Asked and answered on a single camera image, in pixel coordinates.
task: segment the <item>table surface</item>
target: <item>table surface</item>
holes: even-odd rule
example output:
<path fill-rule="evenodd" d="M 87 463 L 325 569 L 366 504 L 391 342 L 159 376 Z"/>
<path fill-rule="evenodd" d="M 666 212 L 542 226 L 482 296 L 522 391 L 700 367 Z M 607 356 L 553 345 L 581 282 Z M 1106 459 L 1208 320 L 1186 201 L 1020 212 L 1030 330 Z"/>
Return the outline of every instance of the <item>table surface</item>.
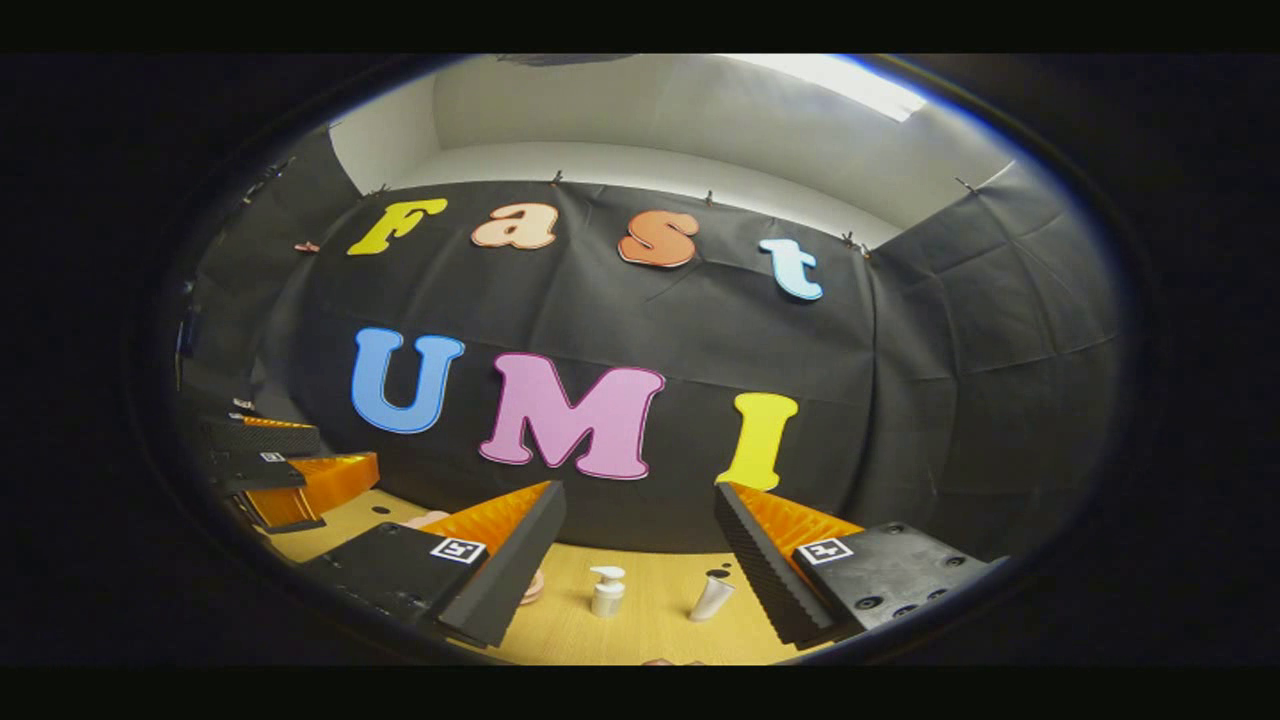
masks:
<path fill-rule="evenodd" d="M 280 555 L 303 562 L 379 523 L 403 523 L 426 511 L 372 489 L 324 514 L 324 528 L 268 537 Z M 690 621 L 689 611 L 707 584 L 707 571 L 724 564 L 730 564 L 726 582 L 736 588 L 733 594 L 710 620 Z M 591 614 L 598 575 L 589 568 L 596 565 L 626 570 L 626 594 L 613 618 Z M 516 610 L 502 647 L 460 647 L 520 665 L 640 665 L 655 659 L 676 665 L 768 665 L 803 655 L 778 641 L 732 553 L 628 552 L 553 543 L 541 571 L 543 594 Z"/>

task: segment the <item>white pump bottle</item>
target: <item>white pump bottle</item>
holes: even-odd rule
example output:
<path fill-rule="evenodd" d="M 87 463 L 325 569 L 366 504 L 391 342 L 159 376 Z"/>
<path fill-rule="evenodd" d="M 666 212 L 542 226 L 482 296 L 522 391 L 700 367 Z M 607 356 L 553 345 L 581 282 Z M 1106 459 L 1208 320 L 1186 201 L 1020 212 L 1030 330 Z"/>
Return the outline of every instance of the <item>white pump bottle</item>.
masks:
<path fill-rule="evenodd" d="M 618 580 L 627 573 L 612 565 L 591 568 L 591 571 L 600 574 L 600 582 L 595 583 L 595 594 L 591 597 L 591 612 L 598 618 L 612 618 L 618 612 L 622 593 L 626 591 L 626 585 Z"/>

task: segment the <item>ceiling light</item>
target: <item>ceiling light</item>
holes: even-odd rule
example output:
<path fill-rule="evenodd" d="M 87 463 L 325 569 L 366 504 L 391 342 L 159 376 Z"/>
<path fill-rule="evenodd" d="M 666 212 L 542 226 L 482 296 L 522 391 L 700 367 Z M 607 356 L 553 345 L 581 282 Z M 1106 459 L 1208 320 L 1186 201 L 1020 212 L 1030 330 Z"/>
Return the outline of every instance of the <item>ceiling light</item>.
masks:
<path fill-rule="evenodd" d="M 847 58 L 835 55 L 740 55 L 726 53 L 719 53 L 718 55 L 769 68 L 826 87 L 897 122 L 910 118 L 911 113 L 924 106 L 924 99 L 919 95 L 868 72 Z"/>

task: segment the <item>letter u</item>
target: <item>letter u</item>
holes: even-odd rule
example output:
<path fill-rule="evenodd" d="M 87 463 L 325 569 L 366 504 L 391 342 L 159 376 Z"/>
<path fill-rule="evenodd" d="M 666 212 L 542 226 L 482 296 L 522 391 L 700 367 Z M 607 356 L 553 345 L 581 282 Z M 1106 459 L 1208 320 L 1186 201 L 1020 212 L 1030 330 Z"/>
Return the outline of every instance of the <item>letter u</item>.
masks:
<path fill-rule="evenodd" d="M 404 343 L 394 331 L 365 328 L 356 333 L 356 369 L 351 374 L 351 402 L 369 424 L 393 433 L 413 434 L 430 429 L 440 419 L 449 363 L 466 346 L 444 336 L 422 336 L 413 348 L 422 356 L 417 373 L 413 405 L 397 407 L 387 402 L 384 388 L 392 351 Z"/>

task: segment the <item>ceiling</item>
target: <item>ceiling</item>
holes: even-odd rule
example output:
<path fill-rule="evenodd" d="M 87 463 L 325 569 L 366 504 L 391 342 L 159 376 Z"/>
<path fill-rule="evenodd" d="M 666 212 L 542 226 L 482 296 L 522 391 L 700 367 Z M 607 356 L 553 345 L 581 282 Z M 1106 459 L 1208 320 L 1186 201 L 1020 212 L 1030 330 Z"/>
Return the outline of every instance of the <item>ceiling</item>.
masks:
<path fill-rule="evenodd" d="M 509 142 L 650 147 L 780 177 L 901 228 L 1012 151 L 934 102 L 899 123 L 826 88 L 713 55 L 530 67 L 477 56 L 434 82 L 440 150 Z"/>

